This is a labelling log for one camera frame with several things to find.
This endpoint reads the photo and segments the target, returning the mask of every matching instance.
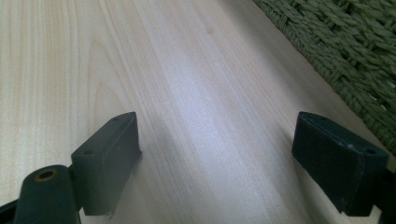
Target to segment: wood grain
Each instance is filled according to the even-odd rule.
[[[116,215],[83,223],[376,223],[290,155],[299,111],[380,144],[250,0],[0,1],[0,203],[136,111]]]

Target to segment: rattan weave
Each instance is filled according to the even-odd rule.
[[[396,155],[396,1],[254,1]]]

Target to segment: round hole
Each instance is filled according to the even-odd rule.
[[[44,170],[35,176],[35,181],[36,182],[48,181],[51,180],[53,177],[55,177],[56,174],[57,171],[54,169]]]
[[[91,155],[92,153],[93,152],[90,149],[84,151],[84,155]]]
[[[374,155],[374,154],[375,154],[375,151],[372,150],[372,149],[366,149],[366,153],[367,153],[367,154],[370,154],[370,155]]]

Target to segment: clamp jaw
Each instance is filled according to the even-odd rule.
[[[382,223],[395,223],[396,175],[382,149],[327,118],[300,112],[292,155],[339,212],[367,217],[376,205]]]
[[[72,165],[29,174],[17,201],[0,207],[0,223],[80,223],[78,211],[100,216],[116,209],[142,152],[136,113],[108,121],[72,154]]]

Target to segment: wooden tabletop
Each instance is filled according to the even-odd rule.
[[[291,156],[299,111],[380,144],[251,0],[0,1],[0,78],[0,204],[135,111],[143,157],[83,223],[377,222]]]

